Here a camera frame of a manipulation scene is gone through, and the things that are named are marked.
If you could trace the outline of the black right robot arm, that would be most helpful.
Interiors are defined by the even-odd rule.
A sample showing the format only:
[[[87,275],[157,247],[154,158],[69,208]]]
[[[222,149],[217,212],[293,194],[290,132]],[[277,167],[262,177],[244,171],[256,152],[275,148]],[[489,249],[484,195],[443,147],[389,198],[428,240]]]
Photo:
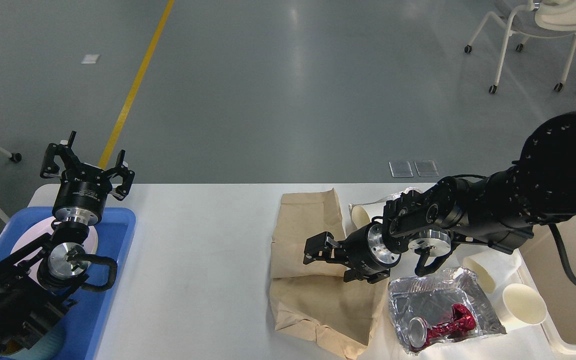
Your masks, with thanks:
[[[533,237],[535,226],[547,226],[576,286],[557,228],[576,216],[576,111],[542,123],[507,170],[476,175],[473,182],[469,177],[444,177],[424,192],[387,200],[382,214],[342,241],[327,231],[308,238],[302,262],[340,264],[345,282],[375,284],[412,250],[419,257],[414,273],[423,277],[438,271],[461,244],[512,255]]]

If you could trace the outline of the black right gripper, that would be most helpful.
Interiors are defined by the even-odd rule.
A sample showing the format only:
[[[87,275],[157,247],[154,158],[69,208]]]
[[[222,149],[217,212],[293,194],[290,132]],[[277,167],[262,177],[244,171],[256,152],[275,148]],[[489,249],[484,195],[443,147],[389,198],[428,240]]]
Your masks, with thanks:
[[[390,276],[390,269],[399,264],[402,255],[389,250],[382,237],[382,224],[371,222],[351,233],[342,242],[329,231],[305,240],[302,264],[315,261],[345,265],[343,282],[366,281],[376,284]]]

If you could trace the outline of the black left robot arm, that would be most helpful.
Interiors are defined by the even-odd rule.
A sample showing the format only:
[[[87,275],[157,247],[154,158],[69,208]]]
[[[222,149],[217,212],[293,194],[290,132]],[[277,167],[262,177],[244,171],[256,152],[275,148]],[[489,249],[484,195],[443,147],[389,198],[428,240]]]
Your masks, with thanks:
[[[103,293],[114,287],[117,260],[87,253],[84,241],[100,223],[108,196],[123,201],[135,171],[118,153],[107,170],[79,160],[73,152],[76,132],[48,144],[39,175],[57,178],[52,232],[43,233],[0,260],[0,355],[11,346],[31,350],[77,303],[78,290]]]

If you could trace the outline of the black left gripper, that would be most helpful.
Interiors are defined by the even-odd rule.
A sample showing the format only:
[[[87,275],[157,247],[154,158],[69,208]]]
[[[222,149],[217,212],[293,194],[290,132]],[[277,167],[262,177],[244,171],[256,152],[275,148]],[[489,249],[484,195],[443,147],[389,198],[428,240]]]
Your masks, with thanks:
[[[130,194],[135,171],[126,164],[126,151],[122,149],[114,167],[100,174],[93,173],[90,177],[84,172],[83,163],[73,151],[76,135],[76,131],[71,131],[65,143],[48,144],[39,177],[60,179],[52,208],[55,219],[61,222],[77,221],[90,227],[102,221],[108,195],[123,201]],[[112,183],[114,178],[121,178],[119,185]]]

